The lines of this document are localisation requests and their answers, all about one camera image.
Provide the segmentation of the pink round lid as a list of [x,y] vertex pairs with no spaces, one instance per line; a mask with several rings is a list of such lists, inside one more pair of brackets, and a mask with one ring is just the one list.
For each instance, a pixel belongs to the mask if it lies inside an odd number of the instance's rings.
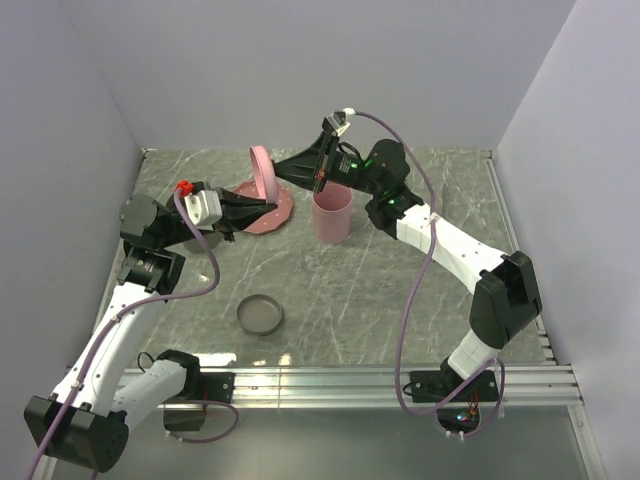
[[267,203],[277,203],[279,186],[269,152],[263,146],[252,146],[249,154],[259,197]]

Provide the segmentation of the pink cylindrical container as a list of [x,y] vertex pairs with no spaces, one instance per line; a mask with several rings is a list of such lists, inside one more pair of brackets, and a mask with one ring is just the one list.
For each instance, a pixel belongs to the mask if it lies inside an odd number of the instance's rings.
[[312,195],[312,224],[319,242],[337,245],[348,238],[352,202],[352,190],[332,182]]

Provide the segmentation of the grey round lid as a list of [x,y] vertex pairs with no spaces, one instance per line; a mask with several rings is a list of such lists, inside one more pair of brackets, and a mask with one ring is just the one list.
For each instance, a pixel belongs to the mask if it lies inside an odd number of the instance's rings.
[[272,297],[253,294],[240,301],[236,317],[245,332],[265,336],[279,328],[284,312],[282,306]]

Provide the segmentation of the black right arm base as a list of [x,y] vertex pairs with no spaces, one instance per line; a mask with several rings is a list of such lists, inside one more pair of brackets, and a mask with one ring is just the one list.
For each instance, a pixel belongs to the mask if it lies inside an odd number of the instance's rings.
[[[402,393],[416,404],[436,404],[463,383],[455,372],[414,370],[409,373],[409,382],[402,387]],[[460,403],[461,408],[445,407],[435,411],[437,424],[446,435],[464,439],[483,428],[480,404],[494,404],[486,419],[488,424],[499,415],[503,396],[503,382],[497,380],[493,372],[484,370],[451,399],[453,403]]]

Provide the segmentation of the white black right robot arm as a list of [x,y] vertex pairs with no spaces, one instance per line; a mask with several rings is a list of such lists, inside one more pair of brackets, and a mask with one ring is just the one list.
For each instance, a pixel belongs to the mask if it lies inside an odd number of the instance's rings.
[[391,238],[438,263],[471,293],[468,333],[441,366],[441,386],[455,400],[477,385],[475,373],[542,311],[532,260],[504,253],[455,227],[435,210],[433,199],[413,193],[407,177],[421,166],[396,132],[377,141],[367,156],[342,141],[346,121],[327,118],[317,140],[274,165],[278,178],[314,193],[335,183],[370,195],[371,223]]

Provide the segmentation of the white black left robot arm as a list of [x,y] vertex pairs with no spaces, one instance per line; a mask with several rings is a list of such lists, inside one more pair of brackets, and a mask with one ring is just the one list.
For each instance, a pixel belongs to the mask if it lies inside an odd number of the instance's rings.
[[[120,211],[125,258],[111,303],[64,379],[48,397],[32,397],[24,410],[38,458],[104,473],[119,460],[130,432],[165,401],[210,403],[199,359],[184,352],[165,351],[127,386],[119,381],[162,306],[208,294],[219,284],[220,267],[202,226],[231,241],[276,210],[277,202],[277,192],[250,198],[201,182],[179,183],[167,204],[145,194],[125,201]],[[189,239],[205,251],[214,278],[199,290],[178,293],[185,259],[169,249]]]

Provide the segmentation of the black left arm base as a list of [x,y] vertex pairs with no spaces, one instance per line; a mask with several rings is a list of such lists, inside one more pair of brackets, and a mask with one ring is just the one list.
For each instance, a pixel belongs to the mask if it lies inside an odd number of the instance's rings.
[[171,433],[199,432],[214,414],[225,415],[233,397],[235,375],[204,373],[194,392],[171,397],[164,406],[163,425]]

